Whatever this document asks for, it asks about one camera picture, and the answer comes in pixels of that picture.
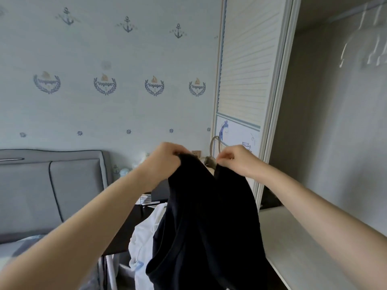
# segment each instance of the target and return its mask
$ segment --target black shirt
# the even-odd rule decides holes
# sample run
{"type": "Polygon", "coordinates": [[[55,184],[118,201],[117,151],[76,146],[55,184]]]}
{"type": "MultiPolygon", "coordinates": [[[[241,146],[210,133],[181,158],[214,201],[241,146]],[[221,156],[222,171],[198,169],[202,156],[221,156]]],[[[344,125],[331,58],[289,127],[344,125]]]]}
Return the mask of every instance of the black shirt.
{"type": "Polygon", "coordinates": [[[258,210],[246,178],[192,155],[168,179],[170,197],[146,273],[155,290],[266,289],[258,210]]]}

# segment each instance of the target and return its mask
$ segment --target wallpaper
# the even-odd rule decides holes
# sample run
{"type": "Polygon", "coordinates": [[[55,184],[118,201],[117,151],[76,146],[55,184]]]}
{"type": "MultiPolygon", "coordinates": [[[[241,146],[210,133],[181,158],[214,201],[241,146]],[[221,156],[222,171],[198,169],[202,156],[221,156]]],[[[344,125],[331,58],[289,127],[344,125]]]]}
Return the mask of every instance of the wallpaper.
{"type": "Polygon", "coordinates": [[[208,153],[222,0],[0,0],[0,148],[208,153]]]}

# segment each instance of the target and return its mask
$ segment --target gray headboard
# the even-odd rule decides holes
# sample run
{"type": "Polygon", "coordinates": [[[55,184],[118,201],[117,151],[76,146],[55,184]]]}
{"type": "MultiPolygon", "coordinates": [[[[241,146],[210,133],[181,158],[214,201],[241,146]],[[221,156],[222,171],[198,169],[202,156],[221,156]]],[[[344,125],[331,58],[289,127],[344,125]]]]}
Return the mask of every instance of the gray headboard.
{"type": "Polygon", "coordinates": [[[99,150],[0,150],[0,243],[47,234],[110,184],[99,150]]]}

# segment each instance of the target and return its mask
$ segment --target wall socket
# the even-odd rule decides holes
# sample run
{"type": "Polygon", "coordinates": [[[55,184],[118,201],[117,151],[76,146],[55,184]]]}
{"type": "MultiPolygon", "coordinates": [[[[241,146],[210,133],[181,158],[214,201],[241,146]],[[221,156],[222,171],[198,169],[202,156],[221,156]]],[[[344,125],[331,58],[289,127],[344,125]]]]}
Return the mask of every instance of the wall socket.
{"type": "Polygon", "coordinates": [[[194,156],[196,156],[197,158],[200,158],[201,153],[202,153],[202,151],[200,151],[200,150],[193,150],[192,151],[192,154],[194,156]]]}

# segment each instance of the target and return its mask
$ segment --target white wardrobe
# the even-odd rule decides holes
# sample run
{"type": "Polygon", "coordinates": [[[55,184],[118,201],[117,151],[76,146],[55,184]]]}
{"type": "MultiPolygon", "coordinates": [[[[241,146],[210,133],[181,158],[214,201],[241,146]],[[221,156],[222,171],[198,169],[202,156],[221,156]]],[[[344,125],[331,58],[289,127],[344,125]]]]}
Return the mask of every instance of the white wardrobe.
{"type": "MultiPolygon", "coordinates": [[[[212,125],[222,146],[243,144],[385,235],[386,20],[385,0],[225,0],[212,125]]],[[[260,221],[289,289],[356,289],[286,208],[260,221]]]]}

